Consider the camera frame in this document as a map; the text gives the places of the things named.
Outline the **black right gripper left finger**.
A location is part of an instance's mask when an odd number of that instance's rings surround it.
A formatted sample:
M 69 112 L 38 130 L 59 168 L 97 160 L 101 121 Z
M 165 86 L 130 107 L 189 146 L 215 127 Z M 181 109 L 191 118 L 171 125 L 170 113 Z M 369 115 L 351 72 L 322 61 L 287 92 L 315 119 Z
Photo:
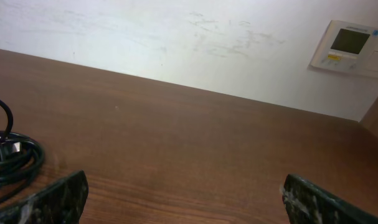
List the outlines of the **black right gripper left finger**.
M 76 171 L 0 209 L 0 224 L 78 224 L 88 197 L 84 171 Z

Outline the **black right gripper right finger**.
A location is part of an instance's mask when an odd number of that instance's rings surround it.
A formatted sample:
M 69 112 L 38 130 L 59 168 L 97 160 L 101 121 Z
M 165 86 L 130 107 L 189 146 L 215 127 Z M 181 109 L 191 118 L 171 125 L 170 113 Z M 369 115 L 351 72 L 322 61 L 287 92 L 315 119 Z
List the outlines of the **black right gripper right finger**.
M 378 217 L 296 174 L 287 175 L 281 192 L 291 224 L 378 224 Z

